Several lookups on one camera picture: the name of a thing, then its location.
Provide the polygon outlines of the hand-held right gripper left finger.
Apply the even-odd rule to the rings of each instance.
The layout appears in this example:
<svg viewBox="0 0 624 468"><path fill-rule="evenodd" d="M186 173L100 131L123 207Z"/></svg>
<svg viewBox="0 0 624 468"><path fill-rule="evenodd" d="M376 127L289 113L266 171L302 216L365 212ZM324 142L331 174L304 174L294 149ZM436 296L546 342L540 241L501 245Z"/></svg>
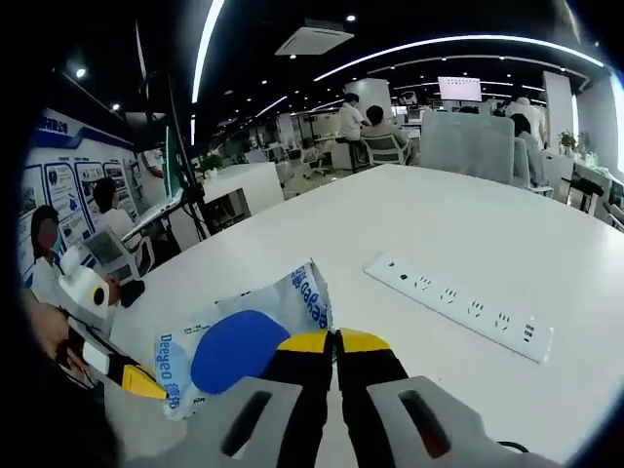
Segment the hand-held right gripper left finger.
<svg viewBox="0 0 624 468"><path fill-rule="evenodd" d="M328 421L336 334L212 331L191 365L209 394L211 467L313 467Z"/></svg>

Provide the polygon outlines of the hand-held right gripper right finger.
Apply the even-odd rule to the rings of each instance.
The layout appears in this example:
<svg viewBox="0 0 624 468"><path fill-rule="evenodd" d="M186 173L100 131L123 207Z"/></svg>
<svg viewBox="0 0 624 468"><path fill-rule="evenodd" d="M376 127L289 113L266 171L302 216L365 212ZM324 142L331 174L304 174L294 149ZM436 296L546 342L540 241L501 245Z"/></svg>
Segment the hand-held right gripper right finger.
<svg viewBox="0 0 624 468"><path fill-rule="evenodd" d="M389 344L336 334L343 420L361 467L552 467L518 443L497 442L482 417L427 377L408 376Z"/></svg>

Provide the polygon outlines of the person's left hand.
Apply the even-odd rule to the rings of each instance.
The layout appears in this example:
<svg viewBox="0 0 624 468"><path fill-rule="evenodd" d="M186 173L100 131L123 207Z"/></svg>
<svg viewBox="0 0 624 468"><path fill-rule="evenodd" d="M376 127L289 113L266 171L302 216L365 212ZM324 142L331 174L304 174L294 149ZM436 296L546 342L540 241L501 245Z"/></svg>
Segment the person's left hand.
<svg viewBox="0 0 624 468"><path fill-rule="evenodd" d="M28 305L28 315L38 343L53 363L60 365L74 383L93 389L87 366L69 348L69 325L63 312L34 300Z"/></svg>

